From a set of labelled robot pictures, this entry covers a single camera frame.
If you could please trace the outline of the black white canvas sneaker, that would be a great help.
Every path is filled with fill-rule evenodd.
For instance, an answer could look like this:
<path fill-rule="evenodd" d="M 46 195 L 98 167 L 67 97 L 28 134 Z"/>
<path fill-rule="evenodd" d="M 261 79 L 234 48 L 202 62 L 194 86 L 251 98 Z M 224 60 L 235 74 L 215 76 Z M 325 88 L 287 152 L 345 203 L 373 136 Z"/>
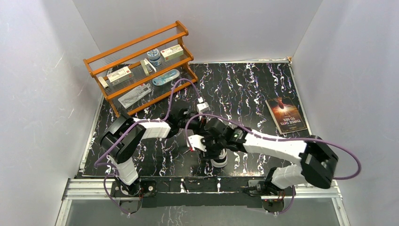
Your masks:
<path fill-rule="evenodd" d="M 227 165 L 227 151 L 223 149 L 216 159 L 210 160 L 213 167 L 223 168 Z"/>

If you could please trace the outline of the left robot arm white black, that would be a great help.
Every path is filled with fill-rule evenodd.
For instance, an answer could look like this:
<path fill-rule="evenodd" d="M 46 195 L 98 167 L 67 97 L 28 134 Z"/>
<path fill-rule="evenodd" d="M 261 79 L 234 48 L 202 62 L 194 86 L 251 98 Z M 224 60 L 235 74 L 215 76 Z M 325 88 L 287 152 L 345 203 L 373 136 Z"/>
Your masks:
<path fill-rule="evenodd" d="M 140 192 L 139 175 L 134 166 L 132 156 L 142 140 L 161 138 L 168 139 L 187 128 L 195 134 L 201 132 L 207 122 L 206 118 L 197 115 L 197 111 L 183 108 L 161 119 L 138 119 L 124 114 L 121 115 L 102 135 L 100 146 L 106 151 L 111 164 L 117 171 L 117 178 L 123 184 L 122 190 L 129 196 Z"/>

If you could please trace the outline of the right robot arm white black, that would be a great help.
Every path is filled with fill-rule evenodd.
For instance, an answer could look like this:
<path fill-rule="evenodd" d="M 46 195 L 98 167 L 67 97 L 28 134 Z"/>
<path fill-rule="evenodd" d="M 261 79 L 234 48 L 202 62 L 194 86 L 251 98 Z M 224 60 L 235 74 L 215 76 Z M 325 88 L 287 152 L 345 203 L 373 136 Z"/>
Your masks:
<path fill-rule="evenodd" d="M 298 184 L 329 189 L 338 162 L 337 155 L 324 143 L 292 141 L 248 127 L 232 128 L 219 119 L 207 122 L 195 135 L 189 137 L 189 143 L 218 168 L 226 165 L 228 150 L 259 153 L 291 162 L 289 166 L 270 169 L 264 182 L 249 186 L 249 191 L 261 195 L 278 195 L 286 188 Z"/>

